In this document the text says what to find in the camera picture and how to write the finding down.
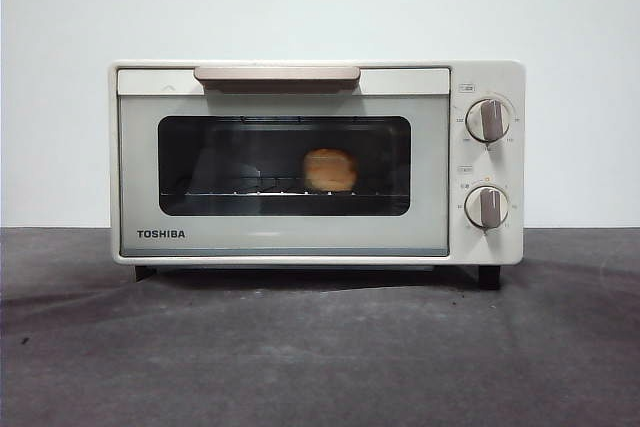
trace oven handle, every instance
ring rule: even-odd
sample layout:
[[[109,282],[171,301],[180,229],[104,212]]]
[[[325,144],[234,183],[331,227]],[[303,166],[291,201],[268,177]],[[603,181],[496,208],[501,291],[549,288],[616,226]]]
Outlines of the oven handle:
[[[358,67],[196,67],[193,75],[224,94],[332,94],[360,82]]]

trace black foot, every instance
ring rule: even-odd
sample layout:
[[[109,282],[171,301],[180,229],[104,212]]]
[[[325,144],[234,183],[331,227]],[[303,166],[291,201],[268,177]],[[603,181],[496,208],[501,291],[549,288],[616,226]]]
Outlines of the black foot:
[[[500,266],[478,266],[478,287],[483,290],[500,290]]]
[[[136,282],[140,282],[147,277],[151,277],[156,272],[157,270],[152,267],[147,267],[146,265],[136,265]]]

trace glass window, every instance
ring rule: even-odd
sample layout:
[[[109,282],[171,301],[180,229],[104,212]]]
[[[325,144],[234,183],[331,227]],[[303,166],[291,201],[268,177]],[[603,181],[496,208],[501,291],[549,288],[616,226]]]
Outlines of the glass window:
[[[394,216],[409,209],[402,117],[172,116],[158,126],[168,215]]]

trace bread roll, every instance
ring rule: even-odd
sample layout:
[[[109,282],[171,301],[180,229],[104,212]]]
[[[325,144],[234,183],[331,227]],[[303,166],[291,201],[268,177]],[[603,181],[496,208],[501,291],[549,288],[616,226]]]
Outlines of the bread roll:
[[[338,149],[316,149],[304,156],[304,183],[308,189],[343,192],[353,189],[356,161]]]

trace oven rack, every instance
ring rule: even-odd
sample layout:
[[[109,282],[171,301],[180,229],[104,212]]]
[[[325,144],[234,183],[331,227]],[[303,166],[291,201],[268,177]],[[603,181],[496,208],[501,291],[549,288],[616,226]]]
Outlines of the oven rack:
[[[358,179],[353,190],[319,191],[306,187],[302,177],[231,177],[216,179],[218,185],[208,188],[188,186],[178,195],[185,197],[285,197],[285,196],[336,196],[336,197],[408,197],[408,194],[390,192],[393,187],[387,179]],[[163,192],[161,195],[174,196],[177,193]]]

